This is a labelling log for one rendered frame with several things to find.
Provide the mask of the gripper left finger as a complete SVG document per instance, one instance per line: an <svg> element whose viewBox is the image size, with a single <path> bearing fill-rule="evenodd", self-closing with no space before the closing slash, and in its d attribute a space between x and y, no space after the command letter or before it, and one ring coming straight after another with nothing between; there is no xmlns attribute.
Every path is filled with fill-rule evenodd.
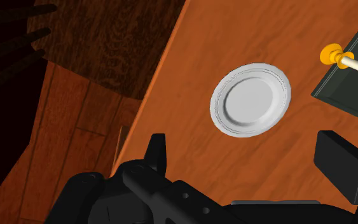
<svg viewBox="0 0 358 224"><path fill-rule="evenodd" d="M183 181L165 177L165 134L152 134L144 158L105 179L83 172L65 184L44 224L244 224Z"/></svg>

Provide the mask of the yellow-tipped cream stick tool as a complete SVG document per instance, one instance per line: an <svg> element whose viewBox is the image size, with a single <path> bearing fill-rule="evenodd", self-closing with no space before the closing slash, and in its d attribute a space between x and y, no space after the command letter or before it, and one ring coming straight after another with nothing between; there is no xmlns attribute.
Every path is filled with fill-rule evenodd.
<svg viewBox="0 0 358 224"><path fill-rule="evenodd" d="M340 69L351 68L358 71L358 60L352 52L344 52L337 43L325 46L320 52L320 61L325 65L336 64Z"/></svg>

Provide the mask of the white round plate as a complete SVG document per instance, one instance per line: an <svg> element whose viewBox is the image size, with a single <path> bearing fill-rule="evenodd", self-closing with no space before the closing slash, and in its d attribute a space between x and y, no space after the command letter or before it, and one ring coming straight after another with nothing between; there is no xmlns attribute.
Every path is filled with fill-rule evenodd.
<svg viewBox="0 0 358 224"><path fill-rule="evenodd" d="M291 101L289 79L279 68L251 63L230 71L210 98L214 125L231 137L254 137L270 130Z"/></svg>

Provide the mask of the dark brown round rug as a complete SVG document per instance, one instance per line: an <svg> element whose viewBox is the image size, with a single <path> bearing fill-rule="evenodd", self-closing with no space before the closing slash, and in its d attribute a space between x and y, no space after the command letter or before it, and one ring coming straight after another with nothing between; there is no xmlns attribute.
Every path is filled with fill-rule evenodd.
<svg viewBox="0 0 358 224"><path fill-rule="evenodd" d="M35 0L53 13L29 19L45 59L133 99L143 99L185 0Z"/></svg>

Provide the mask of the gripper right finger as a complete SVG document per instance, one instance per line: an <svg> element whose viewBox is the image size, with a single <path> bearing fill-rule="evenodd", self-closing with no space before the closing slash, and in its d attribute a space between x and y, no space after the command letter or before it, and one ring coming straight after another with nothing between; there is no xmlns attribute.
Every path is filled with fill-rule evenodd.
<svg viewBox="0 0 358 224"><path fill-rule="evenodd" d="M317 134L315 166L353 205L351 224L358 224L358 148L332 130Z"/></svg>

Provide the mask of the orange wooden table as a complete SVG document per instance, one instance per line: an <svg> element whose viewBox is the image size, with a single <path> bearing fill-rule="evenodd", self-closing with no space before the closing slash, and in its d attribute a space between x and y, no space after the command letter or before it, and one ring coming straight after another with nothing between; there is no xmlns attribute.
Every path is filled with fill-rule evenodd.
<svg viewBox="0 0 358 224"><path fill-rule="evenodd" d="M141 104L119 162L142 158L164 133L169 180L183 180L216 202L318 200L352 205L316 168L320 130L358 147L358 118L312 97L328 67L328 44L358 31L358 0L187 0ZM223 134L210 98L233 69L264 62L288 77L291 101L269 131L250 138Z"/></svg>

